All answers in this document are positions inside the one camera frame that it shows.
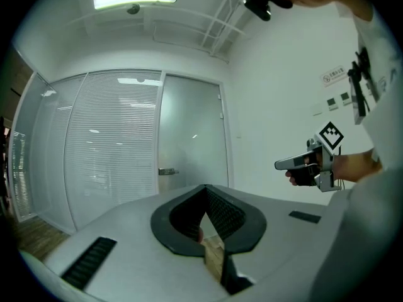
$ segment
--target white wall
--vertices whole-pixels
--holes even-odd
[[[71,49],[72,36],[80,33],[81,22],[66,24],[81,16],[78,0],[38,0],[16,31],[13,45],[34,71],[51,81]]]
[[[343,153],[369,150],[362,126],[354,126],[352,106],[313,117],[310,106],[349,91],[347,79],[324,88],[319,76],[343,65],[351,68],[358,49],[352,19],[340,18],[335,5],[317,9],[273,6],[272,20],[247,25],[250,40],[230,55],[233,92],[242,152],[236,158],[236,188],[272,198],[327,204],[331,193],[293,187],[274,162],[306,151],[306,141],[326,120],[340,127]]]
[[[173,70],[218,81],[230,81],[228,65],[207,53],[153,42],[146,36],[114,35],[83,38],[59,65],[56,81],[84,72],[127,68]]]

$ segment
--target ceiling pipe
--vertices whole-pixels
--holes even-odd
[[[232,14],[228,14],[228,16],[225,19],[226,23],[231,24],[231,22],[233,22],[236,24],[239,21],[239,19],[241,18],[241,16],[244,14],[245,8],[243,10],[240,10],[240,8],[243,8],[239,4],[241,1],[242,0],[238,0],[237,6],[236,6],[236,9],[234,10],[234,12]],[[213,42],[213,46],[212,46],[212,50],[211,50],[212,55],[214,55],[216,53],[216,50],[218,48],[221,48],[221,46],[223,45],[223,43],[229,36],[230,31],[228,31],[226,29],[227,28],[225,26],[221,27],[220,32],[217,35],[217,39],[215,39],[215,41]]]
[[[230,25],[230,24],[228,24],[228,23],[226,23],[226,22],[224,22],[224,21],[222,21],[222,20],[220,20],[218,18],[210,16],[209,14],[201,13],[199,11],[190,10],[190,9],[183,9],[183,8],[177,8],[177,7],[173,7],[173,6],[158,5],[158,4],[141,4],[140,8],[168,9],[168,10],[173,10],[173,11],[179,11],[179,12],[194,14],[196,16],[201,16],[203,18],[210,19],[210,20],[212,20],[212,23],[214,23],[214,22],[221,23],[222,25],[227,26],[227,27],[231,28],[232,30],[238,32],[240,35],[247,36],[244,31],[236,28],[235,26],[232,26],[232,25]],[[78,21],[81,21],[81,20],[84,20],[86,18],[95,16],[95,15],[100,14],[100,13],[108,13],[108,12],[121,10],[121,9],[127,9],[127,5],[120,6],[120,7],[115,7],[115,8],[111,8],[111,9],[106,9],[106,10],[102,10],[102,11],[98,11],[97,13],[86,14],[85,16],[82,16],[80,18],[74,19],[74,20],[66,23],[62,28],[65,28],[67,26],[73,25],[74,23],[77,23]]]
[[[225,6],[225,4],[227,3],[227,1],[228,1],[228,0],[222,0],[221,5],[219,6],[219,8],[217,9],[217,11],[215,12],[215,15],[214,15],[214,18],[215,18],[215,19],[218,18],[220,12],[222,11],[222,8]],[[203,41],[201,42],[201,45],[202,45],[202,46],[204,46],[204,44],[206,43],[206,40],[207,40],[208,35],[210,34],[210,32],[211,32],[211,30],[212,30],[212,28],[213,28],[214,23],[215,23],[215,22],[212,21],[212,22],[210,23],[210,25],[208,26],[208,29],[207,29],[207,31],[206,31],[206,34],[205,34],[204,38],[203,38]]]
[[[157,24],[156,24],[156,22],[153,22],[152,25],[153,25],[152,40],[153,40],[154,42],[156,42],[156,43],[165,43],[165,44],[167,44],[167,45],[174,45],[174,46],[180,46],[180,47],[183,47],[183,48],[190,48],[190,49],[194,49],[194,50],[199,50],[199,51],[201,51],[201,52],[205,52],[205,53],[209,54],[209,56],[211,56],[211,57],[213,57],[213,58],[222,60],[223,62],[229,64],[229,60],[228,60],[228,59],[224,59],[224,58],[222,58],[222,57],[219,57],[218,55],[211,55],[211,54],[210,54],[210,51],[207,50],[207,49],[205,49],[205,48],[203,48],[203,47],[200,47],[200,48],[198,48],[198,47],[191,47],[191,46],[180,45],[180,44],[178,44],[178,43],[164,42],[164,41],[162,41],[162,40],[158,40],[158,39],[156,38],[156,30],[157,30],[157,26],[156,26],[156,25],[157,25]]]
[[[173,26],[178,26],[178,27],[182,27],[186,30],[189,31],[194,31],[195,33],[201,33],[202,35],[205,35],[206,31],[204,29],[201,28],[197,28],[197,27],[192,27],[192,26],[188,26],[184,23],[178,23],[175,21],[169,21],[169,20],[154,20],[153,23],[161,23],[161,24],[167,24],[167,25],[173,25]],[[213,36],[213,35],[208,35],[210,38],[216,40],[219,38],[219,36]]]

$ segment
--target white sleeve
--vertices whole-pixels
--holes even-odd
[[[373,18],[353,16],[361,44],[368,50],[371,74],[380,94],[399,81],[403,72],[402,52],[390,28],[373,7]]]

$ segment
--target hand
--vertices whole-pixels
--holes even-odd
[[[322,154],[316,154],[316,160],[317,160],[317,163],[318,163],[319,168],[322,168],[322,162],[323,162]],[[308,158],[308,157],[305,157],[305,158],[304,158],[304,162],[305,162],[305,165],[308,165],[308,164],[309,164],[309,158]],[[298,186],[298,184],[295,182],[295,178],[292,176],[292,173],[291,173],[290,171],[287,171],[287,172],[285,173],[285,176],[286,176],[287,178],[290,178],[290,182],[291,182],[291,184],[292,184],[293,186]]]

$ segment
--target security camera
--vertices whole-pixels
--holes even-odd
[[[263,21],[269,21],[271,11],[269,0],[244,0],[244,5]]]
[[[138,3],[133,4],[130,8],[127,9],[128,14],[137,14],[140,11],[140,5]]]

